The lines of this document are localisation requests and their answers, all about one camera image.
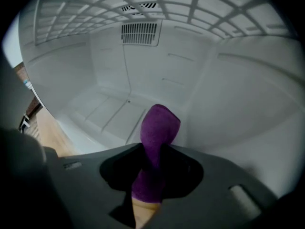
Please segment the gray plastic part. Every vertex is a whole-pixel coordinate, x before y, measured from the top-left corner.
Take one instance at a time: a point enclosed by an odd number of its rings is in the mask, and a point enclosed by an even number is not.
[[[75,228],[129,228],[109,216],[113,209],[123,204],[125,192],[111,189],[99,169],[107,158],[135,145],[62,158],[46,148],[53,184]],[[203,167],[203,179],[189,195],[164,199],[160,209],[143,228],[224,229],[241,226],[249,219],[229,191],[234,185],[241,185],[262,211],[275,203],[276,197],[265,185],[234,163],[190,148],[171,147],[197,160]],[[64,168],[73,163],[77,164],[75,168]]]

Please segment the purple cloth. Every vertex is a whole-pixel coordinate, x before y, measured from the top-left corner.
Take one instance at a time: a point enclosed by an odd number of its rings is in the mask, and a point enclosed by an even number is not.
[[[180,128],[180,120],[168,108],[156,104],[147,112],[141,126],[141,141],[149,165],[140,170],[132,184],[132,197],[147,203],[160,203],[165,180],[160,169],[162,144],[170,144]]]

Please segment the purple towel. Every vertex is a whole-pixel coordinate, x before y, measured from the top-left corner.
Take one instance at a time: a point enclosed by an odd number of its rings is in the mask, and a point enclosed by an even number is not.
[[[180,128],[180,120],[168,108],[156,104],[147,112],[141,126],[141,141],[150,162],[132,184],[132,197],[147,203],[160,203],[165,180],[160,170],[160,148],[170,144]]]

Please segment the white wire rack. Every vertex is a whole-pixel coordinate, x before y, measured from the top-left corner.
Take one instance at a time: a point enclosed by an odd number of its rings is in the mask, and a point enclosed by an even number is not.
[[[290,37],[268,0],[37,0],[34,43],[93,33],[118,22],[177,21],[221,39]]]

